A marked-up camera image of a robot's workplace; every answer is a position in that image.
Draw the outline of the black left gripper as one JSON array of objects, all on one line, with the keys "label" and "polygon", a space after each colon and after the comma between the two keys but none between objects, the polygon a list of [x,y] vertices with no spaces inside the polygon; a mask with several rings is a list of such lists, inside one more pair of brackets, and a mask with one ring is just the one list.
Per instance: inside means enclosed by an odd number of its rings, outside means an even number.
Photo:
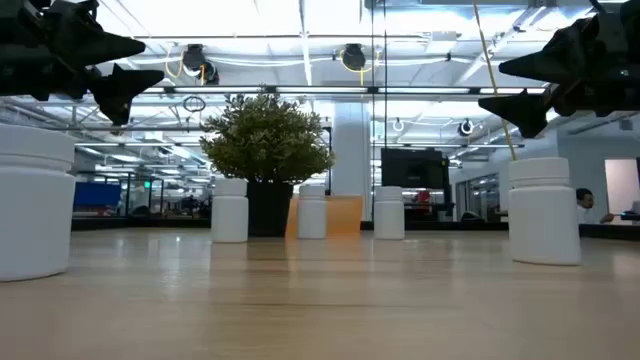
[{"label": "black left gripper", "polygon": [[164,72],[115,64],[110,75],[89,79],[84,67],[145,50],[141,41],[105,31],[98,7],[98,0],[0,0],[0,97],[79,100],[91,92],[114,125],[126,125],[133,99]]}]

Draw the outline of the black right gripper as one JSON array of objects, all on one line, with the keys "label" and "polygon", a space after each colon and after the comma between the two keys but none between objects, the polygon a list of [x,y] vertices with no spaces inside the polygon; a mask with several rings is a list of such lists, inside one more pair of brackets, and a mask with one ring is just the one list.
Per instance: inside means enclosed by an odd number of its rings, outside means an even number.
[{"label": "black right gripper", "polygon": [[523,138],[546,128],[551,107],[562,116],[640,111],[640,0],[626,0],[614,12],[590,2],[592,18],[557,30],[540,51],[499,65],[503,74],[557,83],[550,105],[544,95],[526,90],[482,98],[478,105],[516,126]]}]

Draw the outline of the white plastic pill bottle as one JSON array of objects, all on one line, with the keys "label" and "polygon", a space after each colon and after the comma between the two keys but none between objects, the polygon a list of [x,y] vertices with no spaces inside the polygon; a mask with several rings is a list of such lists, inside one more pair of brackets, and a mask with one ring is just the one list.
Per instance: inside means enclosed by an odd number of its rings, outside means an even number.
[{"label": "white plastic pill bottle", "polygon": [[242,179],[215,180],[212,197],[211,234],[217,243],[248,241],[247,182]]},{"label": "white plastic pill bottle", "polygon": [[327,201],[323,186],[303,185],[299,188],[297,220],[298,238],[326,238]]},{"label": "white plastic pill bottle", "polygon": [[400,187],[381,186],[377,188],[373,212],[376,239],[404,239],[405,214],[402,189]]},{"label": "white plastic pill bottle", "polygon": [[509,164],[508,175],[511,258],[530,264],[580,264],[577,205],[568,160],[516,160]]},{"label": "white plastic pill bottle", "polygon": [[0,282],[67,270],[74,147],[63,133],[0,124]]}]

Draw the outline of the orange plastic basket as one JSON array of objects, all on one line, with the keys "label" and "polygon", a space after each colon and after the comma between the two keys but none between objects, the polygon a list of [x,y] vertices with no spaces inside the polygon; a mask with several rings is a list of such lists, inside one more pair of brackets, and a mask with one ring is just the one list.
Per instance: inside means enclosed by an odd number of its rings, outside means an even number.
[{"label": "orange plastic basket", "polygon": [[[363,198],[360,196],[328,196],[327,201],[327,236],[329,238],[353,237],[360,234]],[[297,208],[299,197],[294,195],[290,200],[285,237],[293,239],[297,236]]]}]

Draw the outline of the person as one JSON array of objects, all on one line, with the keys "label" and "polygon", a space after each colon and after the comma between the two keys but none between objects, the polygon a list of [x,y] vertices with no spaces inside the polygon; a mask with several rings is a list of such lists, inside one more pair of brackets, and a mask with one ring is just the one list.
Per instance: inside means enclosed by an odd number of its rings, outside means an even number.
[{"label": "person", "polygon": [[607,213],[600,218],[591,214],[594,207],[593,193],[587,188],[576,189],[577,215],[579,224],[607,224],[611,223],[615,216]]}]

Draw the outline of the blue partition panel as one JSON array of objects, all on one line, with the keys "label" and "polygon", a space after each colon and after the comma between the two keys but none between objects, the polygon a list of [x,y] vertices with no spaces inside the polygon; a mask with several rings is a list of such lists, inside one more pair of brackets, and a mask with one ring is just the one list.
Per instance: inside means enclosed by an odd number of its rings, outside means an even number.
[{"label": "blue partition panel", "polygon": [[75,185],[75,207],[116,207],[120,201],[118,184],[78,182]]}]

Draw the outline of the black monitor screen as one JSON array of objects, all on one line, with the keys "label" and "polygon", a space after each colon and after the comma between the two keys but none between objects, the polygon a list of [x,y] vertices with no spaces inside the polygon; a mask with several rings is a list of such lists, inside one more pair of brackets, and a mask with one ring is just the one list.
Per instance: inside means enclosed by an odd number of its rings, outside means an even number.
[{"label": "black monitor screen", "polygon": [[382,148],[381,184],[444,190],[449,185],[449,160],[433,149]]}]

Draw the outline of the thin black vertical pole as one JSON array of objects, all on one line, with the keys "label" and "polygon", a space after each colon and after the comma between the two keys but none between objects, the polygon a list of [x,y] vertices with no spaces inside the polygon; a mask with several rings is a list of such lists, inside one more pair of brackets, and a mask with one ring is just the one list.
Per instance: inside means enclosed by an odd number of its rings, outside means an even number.
[{"label": "thin black vertical pole", "polygon": [[[371,77],[371,87],[374,87],[376,85],[376,63],[377,63],[377,52],[376,52],[376,42],[375,42],[375,2],[376,0],[367,0],[367,4],[369,5],[369,15],[370,15],[370,32],[371,32],[371,41],[370,41],[370,49],[371,49],[371,72],[370,72],[370,77]],[[375,121],[375,101],[376,101],[376,94],[377,90],[372,90],[372,96],[371,96],[371,101],[370,101],[370,105],[371,105],[371,110],[369,111],[369,115],[370,115],[370,121],[369,121],[369,130],[370,130],[370,134],[369,134],[369,150],[370,150],[370,155],[369,155],[369,165],[370,165],[370,191],[369,191],[369,211],[368,211],[368,215],[369,215],[369,220],[373,222],[374,220],[374,191],[375,191],[375,164],[373,163],[373,161],[375,160],[375,127],[376,127],[376,121]]]},{"label": "thin black vertical pole", "polygon": [[384,149],[388,147],[388,33],[387,33],[387,1],[382,0],[382,8],[383,8],[383,59],[384,59]]}]

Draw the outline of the green artificial bushy plant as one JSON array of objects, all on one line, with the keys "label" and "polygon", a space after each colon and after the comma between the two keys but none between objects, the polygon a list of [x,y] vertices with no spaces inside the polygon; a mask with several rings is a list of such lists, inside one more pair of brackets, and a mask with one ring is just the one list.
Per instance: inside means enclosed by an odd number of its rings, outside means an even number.
[{"label": "green artificial bushy plant", "polygon": [[334,154],[322,119],[304,100],[276,93],[228,94],[223,112],[206,120],[200,147],[212,168],[252,183],[300,184],[328,170]]}]

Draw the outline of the white building column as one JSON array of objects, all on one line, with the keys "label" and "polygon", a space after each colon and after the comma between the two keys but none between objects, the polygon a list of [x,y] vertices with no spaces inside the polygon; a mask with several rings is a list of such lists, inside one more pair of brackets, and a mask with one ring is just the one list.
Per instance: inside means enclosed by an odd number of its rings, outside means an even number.
[{"label": "white building column", "polygon": [[358,196],[361,219],[371,218],[370,116],[365,103],[337,103],[333,118],[333,195]]}]

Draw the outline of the black plant pot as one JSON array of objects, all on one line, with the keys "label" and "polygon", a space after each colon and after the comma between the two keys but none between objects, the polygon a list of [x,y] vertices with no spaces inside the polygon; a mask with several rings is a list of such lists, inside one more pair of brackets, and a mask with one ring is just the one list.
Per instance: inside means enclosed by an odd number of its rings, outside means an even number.
[{"label": "black plant pot", "polygon": [[247,184],[248,234],[251,237],[284,237],[293,186],[288,183]]}]

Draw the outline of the black table border rail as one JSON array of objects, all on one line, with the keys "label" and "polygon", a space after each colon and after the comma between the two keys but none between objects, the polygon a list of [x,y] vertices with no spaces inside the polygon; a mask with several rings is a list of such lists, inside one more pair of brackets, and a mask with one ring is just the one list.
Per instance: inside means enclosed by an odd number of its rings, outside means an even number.
[{"label": "black table border rail", "polygon": [[[208,219],[144,217],[79,217],[72,219],[72,231],[94,231],[129,227],[209,228]],[[407,231],[507,231],[507,223],[408,222]],[[587,238],[623,240],[640,243],[640,225],[581,225],[580,235]]]}]

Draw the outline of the black horizontal frame bar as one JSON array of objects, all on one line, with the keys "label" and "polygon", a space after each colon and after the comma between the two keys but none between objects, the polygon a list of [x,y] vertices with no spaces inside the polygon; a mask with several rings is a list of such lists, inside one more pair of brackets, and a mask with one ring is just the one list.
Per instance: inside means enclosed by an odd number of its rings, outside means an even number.
[{"label": "black horizontal frame bar", "polygon": [[166,86],[151,87],[144,94],[254,94],[260,91],[279,94],[418,94],[418,95],[491,95],[489,87],[349,87],[349,86]]}]

